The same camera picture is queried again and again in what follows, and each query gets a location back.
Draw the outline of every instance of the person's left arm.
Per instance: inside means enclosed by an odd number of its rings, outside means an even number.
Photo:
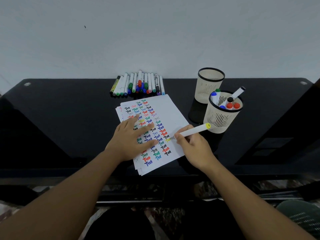
[[[102,187],[118,164],[158,143],[151,140],[138,144],[137,137],[154,125],[133,130],[137,120],[136,116],[121,122],[95,159],[4,220],[0,224],[0,239],[78,239]]]

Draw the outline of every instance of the person's leg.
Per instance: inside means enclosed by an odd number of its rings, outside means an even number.
[[[152,226],[142,211],[114,207],[103,213],[89,228],[84,240],[155,239]]]
[[[245,239],[226,203],[195,201],[182,218],[183,239]]]

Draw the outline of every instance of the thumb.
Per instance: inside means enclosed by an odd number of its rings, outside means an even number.
[[[186,138],[182,134],[175,133],[174,138],[177,140],[177,143],[182,147],[183,150],[186,150],[190,147],[189,142],[187,142]]]
[[[140,148],[141,150],[140,151],[145,151],[146,149],[149,149],[155,145],[157,145],[159,143],[158,140],[150,140],[150,141],[147,141],[146,143],[142,143],[140,144]]]

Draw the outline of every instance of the yellow and black marker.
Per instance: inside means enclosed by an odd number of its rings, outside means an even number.
[[[113,84],[113,86],[112,86],[112,88],[110,90],[110,94],[113,94],[113,92],[115,91],[115,88],[116,88],[116,86],[118,84],[119,79],[120,79],[120,76],[118,76],[117,79],[115,80],[115,82],[114,82],[114,84]]]

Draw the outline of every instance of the person's right hand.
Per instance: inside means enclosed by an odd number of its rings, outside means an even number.
[[[211,151],[209,143],[207,140],[200,135],[195,133],[193,135],[183,137],[180,132],[186,131],[193,128],[192,125],[187,125],[179,129],[174,137],[177,143],[182,147],[184,154],[188,161],[205,173],[205,170],[212,164],[214,164],[217,159]]]

